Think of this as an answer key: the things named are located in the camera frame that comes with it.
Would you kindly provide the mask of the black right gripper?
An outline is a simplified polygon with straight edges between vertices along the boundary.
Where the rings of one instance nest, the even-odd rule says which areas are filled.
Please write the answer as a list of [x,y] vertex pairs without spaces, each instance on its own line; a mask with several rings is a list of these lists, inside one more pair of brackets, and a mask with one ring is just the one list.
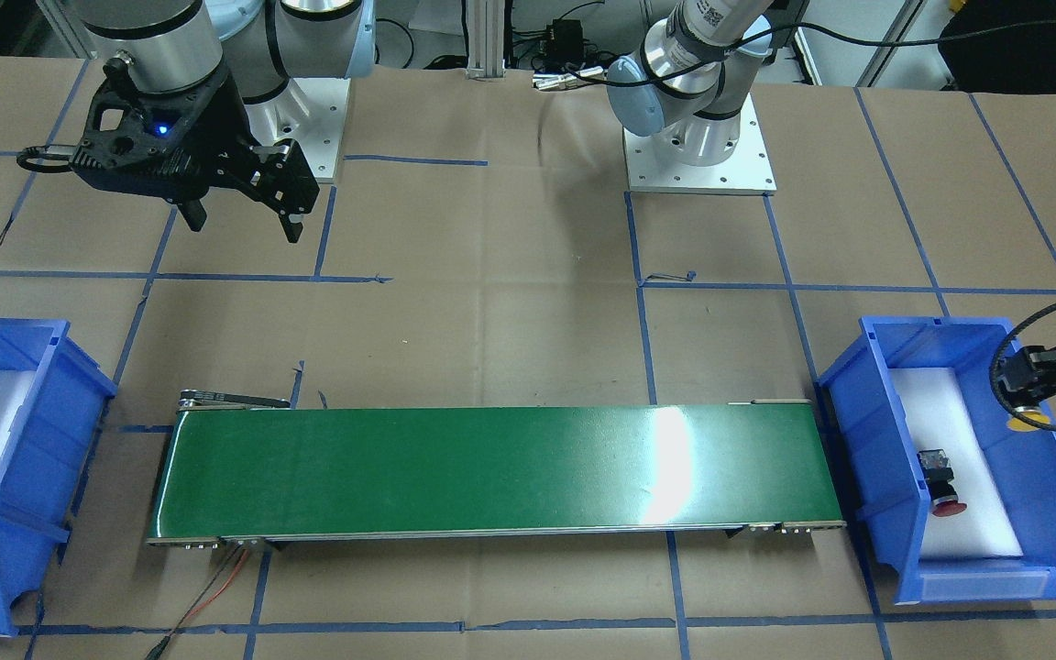
[[319,184],[297,139],[261,146],[251,136],[230,68],[218,63],[173,93],[140,92],[130,70],[103,65],[71,171],[97,191],[178,204],[194,233],[208,221],[201,199],[213,187],[235,189],[271,209],[286,241],[298,243]]

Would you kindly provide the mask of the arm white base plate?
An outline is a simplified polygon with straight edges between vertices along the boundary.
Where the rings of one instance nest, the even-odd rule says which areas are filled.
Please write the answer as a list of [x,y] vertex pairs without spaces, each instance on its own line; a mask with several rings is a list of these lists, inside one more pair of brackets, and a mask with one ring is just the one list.
[[340,78],[290,78],[276,75],[237,78],[248,125],[261,145],[289,138],[304,150],[319,183],[338,180],[341,142],[348,116],[351,81]]
[[771,195],[778,182],[749,93],[721,121],[691,116],[652,137],[621,132],[628,188],[637,193]]

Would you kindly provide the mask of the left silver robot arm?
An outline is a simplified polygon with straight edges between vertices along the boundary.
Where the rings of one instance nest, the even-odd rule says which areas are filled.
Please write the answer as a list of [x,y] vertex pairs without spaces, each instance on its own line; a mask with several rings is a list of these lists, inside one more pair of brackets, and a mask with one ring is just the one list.
[[[680,1],[643,42],[583,83],[607,92],[633,191],[759,195],[776,190],[751,89],[776,35],[805,29],[851,45],[867,40],[809,22],[772,25],[767,1]],[[995,397],[1018,413],[1056,396],[1056,346],[1014,348],[989,363]]]

